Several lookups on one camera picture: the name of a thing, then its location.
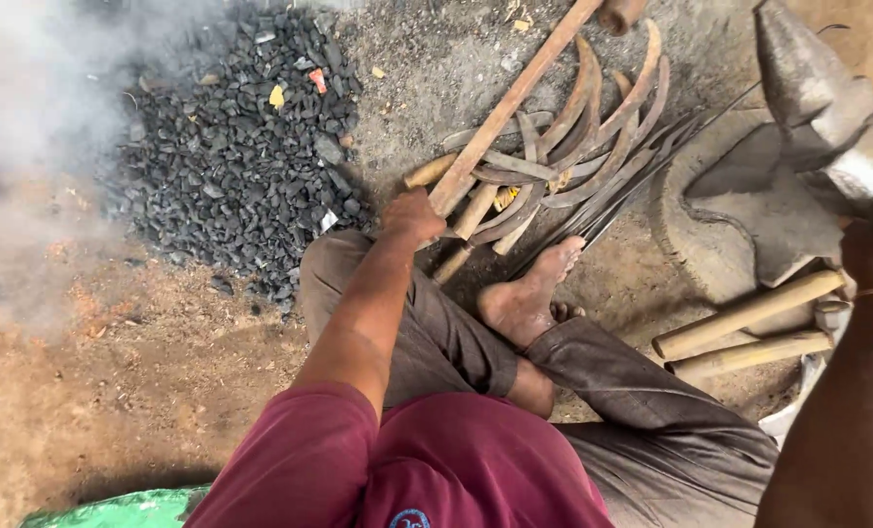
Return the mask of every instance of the maroon t-shirt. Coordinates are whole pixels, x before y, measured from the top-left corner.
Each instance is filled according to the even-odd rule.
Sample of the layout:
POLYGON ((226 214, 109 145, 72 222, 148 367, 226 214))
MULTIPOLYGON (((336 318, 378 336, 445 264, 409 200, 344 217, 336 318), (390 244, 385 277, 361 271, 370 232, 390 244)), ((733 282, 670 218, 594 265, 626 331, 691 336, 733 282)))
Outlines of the maroon t-shirt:
POLYGON ((610 527, 576 453, 506 400, 445 393, 384 414, 353 387, 290 389, 186 522, 203 527, 610 527))

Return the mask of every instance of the dirt floor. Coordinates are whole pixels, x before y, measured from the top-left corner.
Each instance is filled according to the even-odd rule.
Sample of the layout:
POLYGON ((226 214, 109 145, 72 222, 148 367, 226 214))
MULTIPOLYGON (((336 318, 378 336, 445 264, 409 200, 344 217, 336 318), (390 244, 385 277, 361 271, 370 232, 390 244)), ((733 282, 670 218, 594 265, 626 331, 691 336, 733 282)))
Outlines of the dirt floor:
MULTIPOLYGON (((647 14, 663 31, 673 69, 665 119, 696 107, 719 108, 756 80, 754 3, 650 2, 647 14)), ((840 37, 831 44, 847 50, 842 54, 859 72, 873 75, 873 9, 849 3, 826 0, 807 6, 803 15, 815 26, 853 26, 848 44, 840 37)), ((347 48, 360 59, 365 82, 356 173, 378 205, 397 191, 402 174, 439 153, 445 135, 488 114, 516 76, 501 67, 502 59, 526 63, 568 4, 457 0, 437 5, 437 13, 428 6, 372 0, 337 26, 357 30, 347 48), (531 29, 513 30, 506 20, 510 10, 512 19, 530 17, 531 29), (373 78, 372 66, 385 77, 373 78)), ((594 22, 583 32, 604 68, 637 72, 645 45, 641 27, 623 39, 608 38, 594 22)), ((561 55, 524 109, 557 111, 574 66, 571 54, 561 55)), ((617 90, 607 84, 606 91, 604 107, 612 109, 617 90)), ((759 103, 756 98, 747 105, 759 103)), ((640 199, 612 225, 558 297, 585 306, 608 330, 652 354, 654 335, 708 315, 712 307, 653 242, 647 206, 640 199)), ((544 215, 515 253, 556 216, 544 215)), ((425 270, 432 269, 432 256, 421 256, 425 270)), ((447 292, 471 306, 477 286, 504 266, 479 254, 447 292)), ((40 508, 215 477, 264 403, 290 383, 309 345, 296 313, 281 320, 272 307, 243 297, 243 282, 235 279, 235 296, 212 291, 212 273, 161 262, 135 242, 50 246, 33 278, 63 277, 64 306, 55 308, 62 317, 52 319, 61 323, 34 330, 0 324, 0 526, 40 508)), ((36 285, 28 287, 32 292, 36 285)), ((793 381, 789 362, 712 379, 702 388, 758 419, 793 381)), ((583 404, 564 395, 555 420, 589 416, 583 404)))

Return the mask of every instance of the green plastic sheet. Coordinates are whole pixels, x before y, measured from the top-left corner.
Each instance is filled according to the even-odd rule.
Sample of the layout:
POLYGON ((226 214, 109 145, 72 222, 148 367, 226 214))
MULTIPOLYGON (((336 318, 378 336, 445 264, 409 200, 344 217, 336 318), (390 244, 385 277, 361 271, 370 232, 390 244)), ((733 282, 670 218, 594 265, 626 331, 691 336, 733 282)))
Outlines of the green plastic sheet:
POLYGON ((179 528, 187 507, 195 508, 209 486, 137 491, 63 512, 35 513, 19 528, 179 528))

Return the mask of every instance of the forearm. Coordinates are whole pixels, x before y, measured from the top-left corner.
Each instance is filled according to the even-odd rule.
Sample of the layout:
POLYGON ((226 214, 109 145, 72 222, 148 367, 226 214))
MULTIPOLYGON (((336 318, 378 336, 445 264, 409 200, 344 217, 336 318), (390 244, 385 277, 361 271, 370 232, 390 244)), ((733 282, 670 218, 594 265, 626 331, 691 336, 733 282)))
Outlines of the forearm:
POLYGON ((380 418, 418 243, 402 231, 382 232, 349 281, 294 386, 347 383, 371 401, 380 418))
POLYGON ((758 526, 873 526, 873 295, 796 418, 758 526))

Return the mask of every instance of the knee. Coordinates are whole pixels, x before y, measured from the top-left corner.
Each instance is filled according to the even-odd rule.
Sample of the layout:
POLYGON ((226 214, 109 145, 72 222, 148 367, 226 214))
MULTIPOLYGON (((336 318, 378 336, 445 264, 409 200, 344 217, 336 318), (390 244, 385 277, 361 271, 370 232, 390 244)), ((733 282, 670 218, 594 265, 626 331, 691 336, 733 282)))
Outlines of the knee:
POLYGON ((314 240, 303 254, 301 282, 319 280, 333 284, 349 277, 372 246, 359 231, 337 231, 314 240))

